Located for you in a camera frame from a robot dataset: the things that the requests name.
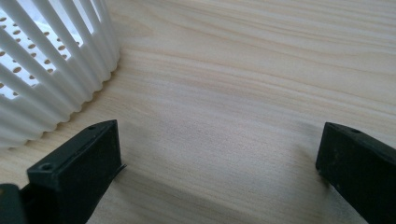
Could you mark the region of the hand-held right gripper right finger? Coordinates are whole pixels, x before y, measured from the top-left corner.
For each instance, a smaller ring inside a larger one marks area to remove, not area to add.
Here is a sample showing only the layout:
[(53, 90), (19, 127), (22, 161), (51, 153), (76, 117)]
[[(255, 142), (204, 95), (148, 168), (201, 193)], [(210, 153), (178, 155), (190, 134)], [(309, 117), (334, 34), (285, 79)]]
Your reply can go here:
[(396, 224), (395, 148), (327, 122), (316, 169), (369, 224)]

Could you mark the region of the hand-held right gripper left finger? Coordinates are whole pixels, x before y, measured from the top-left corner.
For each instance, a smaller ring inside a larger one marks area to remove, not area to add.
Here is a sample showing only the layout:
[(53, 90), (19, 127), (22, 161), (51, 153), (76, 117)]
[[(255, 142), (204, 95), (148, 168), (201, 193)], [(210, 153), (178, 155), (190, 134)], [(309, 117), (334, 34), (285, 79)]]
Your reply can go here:
[(27, 170), (29, 224), (85, 224), (123, 168), (118, 123), (85, 128)]

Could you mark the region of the white slotted plastic basket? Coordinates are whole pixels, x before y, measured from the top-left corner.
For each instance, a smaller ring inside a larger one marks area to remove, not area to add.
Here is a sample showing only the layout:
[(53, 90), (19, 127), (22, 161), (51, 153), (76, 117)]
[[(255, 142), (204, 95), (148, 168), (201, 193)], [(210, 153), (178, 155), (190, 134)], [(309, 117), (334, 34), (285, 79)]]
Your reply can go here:
[(0, 0), (0, 148), (69, 121), (119, 58), (105, 0)]

